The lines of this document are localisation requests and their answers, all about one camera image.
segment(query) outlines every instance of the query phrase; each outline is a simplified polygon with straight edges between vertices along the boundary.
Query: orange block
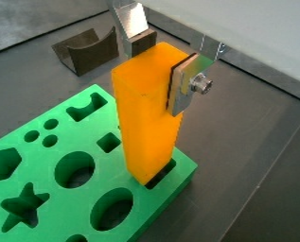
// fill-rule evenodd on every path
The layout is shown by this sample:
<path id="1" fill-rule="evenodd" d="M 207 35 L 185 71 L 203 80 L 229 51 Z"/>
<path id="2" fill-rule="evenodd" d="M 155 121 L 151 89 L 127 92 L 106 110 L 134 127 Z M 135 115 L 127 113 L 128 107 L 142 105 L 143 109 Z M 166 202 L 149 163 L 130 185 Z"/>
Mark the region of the orange block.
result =
<path id="1" fill-rule="evenodd" d="M 182 113 L 166 111 L 171 67 L 187 54 L 159 43 L 111 71 L 127 170 L 146 184 L 170 161 Z"/>

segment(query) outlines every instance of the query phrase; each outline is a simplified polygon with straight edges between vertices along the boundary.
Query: shape hole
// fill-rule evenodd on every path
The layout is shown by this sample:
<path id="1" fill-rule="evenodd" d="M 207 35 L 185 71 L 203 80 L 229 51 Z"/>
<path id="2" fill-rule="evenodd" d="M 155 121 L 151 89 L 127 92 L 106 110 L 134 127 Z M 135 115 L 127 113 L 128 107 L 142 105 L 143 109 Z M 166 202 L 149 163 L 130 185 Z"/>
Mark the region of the shape hole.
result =
<path id="1" fill-rule="evenodd" d="M 58 126 L 58 120 L 55 118 L 47 120 L 43 124 L 43 128 L 46 130 L 52 130 L 56 126 Z"/>
<path id="2" fill-rule="evenodd" d="M 174 166 L 175 161 L 174 159 L 171 159 L 169 163 L 165 165 L 165 167 L 161 169 L 161 171 L 157 173 L 157 175 L 150 179 L 150 181 L 145 185 L 149 190 L 151 190 L 155 187 L 155 185 L 165 179 L 166 175 L 171 172 Z"/>
<path id="3" fill-rule="evenodd" d="M 87 240 L 83 235 L 75 234 L 70 238 L 67 238 L 66 242 L 87 242 Z"/>
<path id="4" fill-rule="evenodd" d="M 25 133 L 23 139 L 24 139 L 25 142 L 31 143 L 32 141 L 36 140 L 38 136 L 39 136 L 39 132 L 36 130 L 32 130 L 32 131 Z"/>
<path id="5" fill-rule="evenodd" d="M 50 199 L 50 194 L 35 194 L 33 185 L 27 183 L 19 197 L 4 199 L 1 208 L 9 213 L 4 221 L 1 232 L 9 231 L 16 224 L 24 223 L 29 228 L 38 224 L 38 208 Z"/>
<path id="6" fill-rule="evenodd" d="M 44 137 L 43 146 L 51 147 L 58 142 L 58 137 L 52 134 Z"/>
<path id="7" fill-rule="evenodd" d="M 96 93 L 94 93 L 90 97 L 91 101 L 86 107 L 80 109 L 71 107 L 66 110 L 75 122 L 80 122 L 94 111 L 96 111 L 107 103 L 104 98 Z"/>
<path id="8" fill-rule="evenodd" d="M 13 147 L 0 150 L 0 181 L 12 175 L 20 162 L 21 157 Z"/>
<path id="9" fill-rule="evenodd" d="M 98 140 L 96 145 L 100 147 L 104 153 L 108 153 L 120 143 L 120 140 L 110 132 L 100 140 Z"/>
<path id="10" fill-rule="evenodd" d="M 96 231 L 108 231 L 127 218 L 132 207 L 132 195 L 126 188 L 115 188 L 96 201 L 90 222 Z"/>
<path id="11" fill-rule="evenodd" d="M 58 185 L 63 188 L 80 187 L 92 177 L 94 169 L 94 159 L 87 153 L 76 151 L 67 154 L 55 167 Z"/>

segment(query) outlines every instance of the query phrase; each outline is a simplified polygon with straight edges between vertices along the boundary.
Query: bolt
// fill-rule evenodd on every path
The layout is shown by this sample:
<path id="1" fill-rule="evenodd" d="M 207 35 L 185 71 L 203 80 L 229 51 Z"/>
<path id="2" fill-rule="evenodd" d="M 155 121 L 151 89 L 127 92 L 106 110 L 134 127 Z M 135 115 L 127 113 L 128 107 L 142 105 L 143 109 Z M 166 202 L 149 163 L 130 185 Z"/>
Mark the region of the bolt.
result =
<path id="1" fill-rule="evenodd" d="M 218 50 L 219 53 L 222 53 L 225 51 L 225 47 L 226 47 L 225 44 L 219 43 L 219 50 Z"/>
<path id="2" fill-rule="evenodd" d="M 213 80 L 210 80 L 202 73 L 198 73 L 191 82 L 191 90 L 205 95 L 213 86 Z"/>

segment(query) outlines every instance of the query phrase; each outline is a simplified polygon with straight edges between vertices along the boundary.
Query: star-shaped hole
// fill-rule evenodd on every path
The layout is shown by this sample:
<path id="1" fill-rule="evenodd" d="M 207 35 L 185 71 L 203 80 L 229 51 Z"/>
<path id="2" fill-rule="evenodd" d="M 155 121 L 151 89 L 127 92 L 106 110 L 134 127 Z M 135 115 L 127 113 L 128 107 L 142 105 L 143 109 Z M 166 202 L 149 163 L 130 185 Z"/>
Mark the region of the star-shaped hole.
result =
<path id="1" fill-rule="evenodd" d="M 29 228 L 38 224 L 36 208 L 48 200 L 50 194 L 35 194 L 33 184 L 27 183 L 17 198 L 4 199 L 1 208 L 9 213 L 1 228 L 5 233 L 17 223 L 24 223 Z"/>

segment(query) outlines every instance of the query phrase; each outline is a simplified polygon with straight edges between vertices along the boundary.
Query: green foam board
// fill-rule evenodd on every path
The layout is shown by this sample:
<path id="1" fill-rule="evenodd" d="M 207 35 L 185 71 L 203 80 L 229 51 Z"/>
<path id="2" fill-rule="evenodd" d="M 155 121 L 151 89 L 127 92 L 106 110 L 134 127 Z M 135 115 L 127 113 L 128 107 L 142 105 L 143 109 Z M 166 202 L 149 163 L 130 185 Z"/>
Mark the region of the green foam board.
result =
<path id="1" fill-rule="evenodd" d="M 0 242 L 135 240 L 195 171 L 177 148 L 169 166 L 149 188 L 130 176 L 115 100 L 90 86 L 0 139 Z"/>

